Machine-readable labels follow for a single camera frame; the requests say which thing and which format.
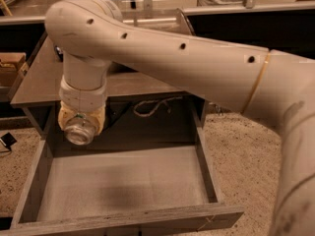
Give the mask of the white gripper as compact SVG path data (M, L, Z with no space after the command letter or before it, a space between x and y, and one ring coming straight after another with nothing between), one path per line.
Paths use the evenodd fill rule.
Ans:
M58 113L58 124L61 130L66 128L67 122L74 118L78 112L88 112L87 118L95 127L98 136L105 122L105 107L107 99L106 78L101 80L100 88L86 90L71 87L65 79L61 80L59 96L61 99Z

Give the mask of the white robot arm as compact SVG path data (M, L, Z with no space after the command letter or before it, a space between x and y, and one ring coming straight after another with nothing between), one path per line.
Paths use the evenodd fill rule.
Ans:
M107 69L118 63L275 130L282 169L269 236L315 234L315 65L268 48L123 23L109 0L64 0L45 29L64 53L59 125L84 145L104 122Z

